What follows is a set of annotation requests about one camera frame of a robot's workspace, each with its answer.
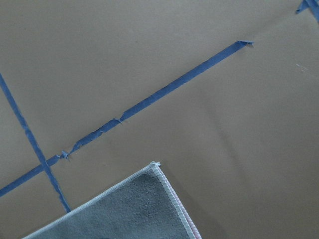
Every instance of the painter's tape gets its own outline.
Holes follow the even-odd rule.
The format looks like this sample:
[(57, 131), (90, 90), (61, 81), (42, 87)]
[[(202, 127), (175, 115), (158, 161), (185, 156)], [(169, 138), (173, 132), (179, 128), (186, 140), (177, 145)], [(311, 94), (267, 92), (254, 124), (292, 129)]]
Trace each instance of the painter's tape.
[(51, 184), (53, 185), (54, 189), (56, 190), (56, 192), (59, 194), (60, 197), (60, 201), (64, 206), (64, 209), (66, 212), (70, 212), (71, 209), (69, 207), (69, 205), (67, 204), (63, 193), (61, 192), (61, 189), (59, 187), (59, 184), (57, 182), (57, 180), (55, 179), (54, 175), (51, 172), (51, 169), (49, 167), (49, 165), (47, 164), (47, 161), (42, 153), (42, 150), (40, 149), (32, 131), (30, 130), (26, 120), (24, 119), (23, 115), (21, 114), (18, 105), (16, 104), (8, 86), (6, 85), (2, 75), (0, 74), (0, 86), (2, 88), (2, 91), (4, 92), (4, 95), (6, 96), (15, 116), (17, 117), (17, 119), (19, 120), (20, 125), (22, 126), (22, 128), (24, 129), (25, 135), (28, 138), (36, 156), (38, 157), (42, 168), (44, 169), (44, 171), (46, 172), (48, 178), (50, 179)]
[[(212, 66), (216, 65), (218, 62), (224, 60), (228, 56), (232, 55), (233, 53), (237, 52), (247, 44), (252, 45), (252, 41), (237, 41), (234, 44), (228, 46), (226, 49), (222, 50), (215, 56), (209, 58), (207, 61), (201, 63), (200, 65), (196, 66), (194, 69), (190, 70), (183, 76), (179, 77), (178, 79), (174, 80), (167, 86), (163, 87), (159, 91), (155, 92), (151, 96), (147, 97), (146, 99), (142, 100), (141, 102), (137, 103), (133, 107), (129, 108), (127, 111), (123, 113), (121, 118), (113, 118), (100, 128), (98, 128), (96, 131), (88, 134), (87, 136), (83, 137), (79, 141), (77, 141), (72, 150), (67, 153), (63, 152), (61, 155), (55, 155), (47, 160), (47, 164), (52, 166), (53, 164), (57, 163), (60, 158), (65, 158), (66, 156), (70, 155), (71, 153), (77, 151), (80, 147), (88, 144), (89, 142), (95, 140), (99, 136), (101, 136), (103, 133), (109, 131), (110, 129), (114, 128), (118, 124), (121, 124), (123, 121), (127, 120), (128, 118), (132, 117), (136, 113), (140, 112), (141, 110), (145, 109), (146, 107), (150, 106), (154, 102), (158, 101), (165, 95), (169, 94), (170, 92), (174, 91), (178, 87), (182, 86), (186, 82), (190, 81), (194, 77), (198, 76), (199, 74), (203, 73), (204, 71), (208, 70)], [(0, 196), (3, 196), (4, 194), (10, 192), (20, 184), (24, 183), (25, 181), (29, 180), (30, 178), (34, 177), (38, 173), (43, 171), (43, 167), (41, 165), (33, 168), (31, 171), (27, 172), (20, 178), (16, 179), (14, 182), (8, 184), (4, 188), (0, 190)]]
[(316, 20), (319, 22), (319, 0), (303, 0), (301, 4), (299, 5), (298, 9), (296, 10), (296, 13), (300, 13), (303, 10), (310, 7), (311, 11), (313, 12)]

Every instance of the microfiber cloth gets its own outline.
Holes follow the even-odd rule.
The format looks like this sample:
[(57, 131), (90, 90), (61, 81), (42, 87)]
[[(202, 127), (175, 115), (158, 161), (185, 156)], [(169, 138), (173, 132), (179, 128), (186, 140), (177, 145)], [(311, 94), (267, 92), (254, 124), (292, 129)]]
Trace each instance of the microfiber cloth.
[(24, 239), (201, 239), (159, 166), (152, 162)]

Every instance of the blue masking tape strip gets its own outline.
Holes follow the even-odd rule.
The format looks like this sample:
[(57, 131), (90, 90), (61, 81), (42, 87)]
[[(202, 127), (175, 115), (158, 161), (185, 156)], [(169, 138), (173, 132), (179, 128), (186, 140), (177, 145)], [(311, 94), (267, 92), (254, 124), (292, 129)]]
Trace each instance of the blue masking tape strip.
[(296, 13), (300, 13), (303, 10), (307, 9), (310, 7), (311, 11), (313, 12), (316, 20), (319, 22), (319, 5), (318, 5), (319, 0), (303, 0), (301, 4), (299, 5), (298, 9), (296, 10)]
[(62, 203), (62, 205), (64, 206), (64, 209), (66, 212), (70, 212), (71, 209), (69, 207), (69, 205), (67, 204), (60, 188), (59, 188), (59, 184), (58, 182), (56, 181), (55, 177), (53, 176), (52, 172), (51, 172), (51, 169), (49, 167), (49, 165), (47, 164), (46, 162), (46, 159), (42, 153), (42, 150), (40, 149), (38, 143), (36, 142), (36, 139), (32, 133), (32, 131), (30, 130), (29, 126), (27, 125), (23, 115), (21, 114), (19, 108), (18, 108), (18, 105), (16, 104), (8, 86), (6, 85), (2, 75), (0, 74), (0, 86), (15, 114), (15, 116), (17, 117), (17, 119), (19, 120), (22, 128), (24, 129), (24, 132), (25, 132), (25, 135), (27, 136), (36, 156), (38, 157), (41, 165), (42, 165), (42, 168), (44, 169), (44, 171), (46, 172), (48, 178), (50, 179), (50, 182), (51, 184), (53, 185), (54, 189), (56, 190), (56, 192), (59, 194), (59, 197), (60, 197), (60, 201)]
[[(84, 145), (88, 144), (89, 142), (93, 141), (94, 139), (98, 138), (99, 136), (101, 136), (101, 134), (109, 131), (110, 129), (114, 128), (118, 124), (121, 124), (122, 121), (127, 120), (128, 118), (135, 115), (139, 111), (145, 109), (147, 106), (153, 104), (155, 101), (159, 100), (160, 98), (164, 97), (165, 95), (172, 92), (176, 88), (180, 87), (181, 85), (190, 81), (194, 77), (203, 73), (204, 71), (206, 71), (210, 67), (214, 66), (215, 64), (222, 61), (226, 57), (228, 57), (231, 54), (235, 53), (236, 51), (240, 50), (241, 48), (243, 48), (247, 44), (252, 45), (253, 42), (252, 41), (237, 41), (234, 44), (230, 45), (229, 47), (227, 47), (223, 51), (219, 52), (217, 55), (211, 57), (207, 61), (203, 62), (202, 64), (198, 65), (194, 69), (187, 72), (185, 75), (179, 77), (178, 79), (176, 79), (175, 81), (173, 81), (169, 85), (165, 86), (164, 88), (160, 89), (159, 91), (155, 92), (151, 96), (147, 97), (143, 101), (137, 103), (135, 106), (133, 106), (130, 109), (128, 109), (127, 111), (125, 111), (120, 119), (113, 118), (112, 120), (110, 120), (109, 122), (107, 122), (106, 124), (101, 126), (99, 129), (97, 129), (96, 131), (83, 137), (81, 140), (77, 141), (74, 144), (70, 153), (68, 153), (68, 154), (66, 153), (66, 154), (69, 155), (69, 154), (73, 153), (74, 151), (78, 150), (81, 146), (84, 146)], [(65, 157), (65, 153), (63, 153), (61, 155), (55, 155), (55, 156), (51, 157), (50, 159), (48, 159), (47, 163), (48, 163), (48, 165), (52, 166), (53, 164), (57, 163), (60, 158), (64, 158), (64, 157)], [(5, 186), (4, 188), (2, 188), (0, 190), (0, 196), (3, 196), (4, 194), (10, 192), (11, 190), (16, 188), (20, 184), (24, 183), (28, 179), (34, 177), (35, 175), (37, 175), (41, 171), (43, 171), (41, 166), (37, 166), (37, 167), (33, 168), (31, 171), (27, 172), (26, 174), (24, 174), (20, 178), (16, 179), (14, 182), (12, 182), (12, 183), (8, 184), (7, 186)]]

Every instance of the gray towel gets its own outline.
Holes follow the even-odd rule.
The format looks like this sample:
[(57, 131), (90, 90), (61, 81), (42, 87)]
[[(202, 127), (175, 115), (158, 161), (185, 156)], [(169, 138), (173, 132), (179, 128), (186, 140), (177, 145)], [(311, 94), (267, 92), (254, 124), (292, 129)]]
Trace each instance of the gray towel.
[(200, 239), (159, 165), (152, 162), (25, 239)]

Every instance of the blue tape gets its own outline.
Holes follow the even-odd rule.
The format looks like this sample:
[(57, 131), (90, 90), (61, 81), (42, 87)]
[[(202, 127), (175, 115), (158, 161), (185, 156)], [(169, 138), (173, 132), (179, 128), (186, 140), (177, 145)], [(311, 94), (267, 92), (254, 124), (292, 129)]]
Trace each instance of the blue tape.
[[(139, 111), (141, 111), (141, 110), (145, 109), (146, 107), (150, 106), (151, 104), (153, 104), (154, 102), (158, 101), (159, 99), (161, 99), (162, 97), (164, 97), (168, 93), (172, 92), (173, 90), (177, 89), (181, 85), (183, 85), (186, 82), (190, 81), (194, 77), (196, 77), (199, 74), (203, 73), (207, 69), (209, 69), (212, 66), (216, 65), (218, 62), (224, 60), (228, 56), (230, 56), (233, 53), (235, 53), (236, 51), (240, 50), (241, 48), (243, 48), (247, 44), (252, 45), (253, 42), (252, 41), (237, 41), (234, 44), (228, 46), (226, 49), (222, 50), (221, 52), (219, 52), (215, 56), (211, 57), (207, 61), (201, 63), (198, 66), (196, 66), (194, 69), (190, 70), (189, 72), (187, 72), (183, 76), (181, 76), (178, 79), (174, 80), (173, 82), (171, 82), (167, 86), (163, 87), (159, 91), (155, 92), (151, 96), (147, 97), (143, 101), (137, 103), (136, 105), (134, 105), (133, 107), (131, 107), (130, 109), (125, 111), (123, 113), (123, 115), (121, 116), (121, 118), (119, 118), (119, 119), (113, 118), (112, 120), (110, 120), (109, 122), (107, 122), (106, 124), (104, 124), (103, 126), (98, 128), (96, 131), (88, 134), (87, 136), (85, 136), (82, 139), (80, 139), (79, 141), (77, 141), (74, 144), (72, 150), (69, 153), (67, 153), (67, 152), (63, 153), (62, 152), (61, 155), (55, 155), (55, 156), (49, 158), (47, 160), (47, 164), (49, 166), (52, 166), (53, 164), (57, 163), (59, 159), (65, 158), (66, 156), (70, 155), (71, 153), (77, 151), (80, 147), (82, 147), (82, 146), (88, 144), (89, 142), (95, 140), (96, 138), (101, 136), (103, 133), (109, 131), (110, 129), (114, 128), (118, 124), (121, 124), (123, 121), (127, 120), (128, 118), (132, 117), (133, 115), (135, 115)], [(18, 187), (19, 185), (21, 185), (25, 181), (29, 180), (30, 178), (34, 177), (35, 175), (37, 175), (41, 171), (43, 171), (43, 168), (41, 167), (41, 165), (33, 168), (32, 170), (30, 170), (29, 172), (27, 172), (23, 176), (19, 177), (18, 179), (16, 179), (12, 183), (10, 183), (7, 186), (5, 186), (4, 188), (2, 188), (0, 190), (0, 196), (3, 196), (4, 194), (10, 192), (11, 190), (13, 190), (14, 188)]]
[(316, 20), (319, 22), (319, 5), (318, 5), (319, 0), (303, 0), (298, 9), (296, 10), (296, 13), (300, 13), (303, 10), (307, 9), (310, 7), (311, 11), (313, 12)]
[(59, 198), (60, 198), (60, 201), (65, 209), (66, 212), (70, 212), (71, 209), (69, 207), (69, 205), (67, 204), (64, 196), (63, 196), (63, 193), (61, 192), (61, 189), (59, 187), (59, 184), (58, 182), (56, 181), (54, 175), (52, 174), (51, 172), (51, 169), (49, 167), (49, 165), (47, 164), (47, 161), (45, 160), (45, 157), (42, 153), (42, 150), (40, 149), (38, 143), (36, 142), (36, 139), (32, 133), (32, 131), (30, 130), (29, 126), (27, 125), (23, 115), (21, 114), (19, 108), (18, 108), (18, 105), (16, 104), (8, 86), (6, 85), (2, 75), (0, 74), (0, 86), (2, 88), (2, 91), (4, 92), (4, 95), (6, 96), (15, 116), (17, 117), (17, 119), (19, 120), (20, 122), (20, 125), (22, 126), (22, 128), (24, 129), (24, 133), (26, 135), (26, 137), (28, 138), (36, 156), (38, 157), (40, 163), (41, 163), (41, 166), (42, 166), (42, 169), (44, 169), (44, 171), (46, 172), (48, 178), (50, 179), (50, 182), (52, 184), (52, 186), (54, 187), (55, 191), (59, 194)]

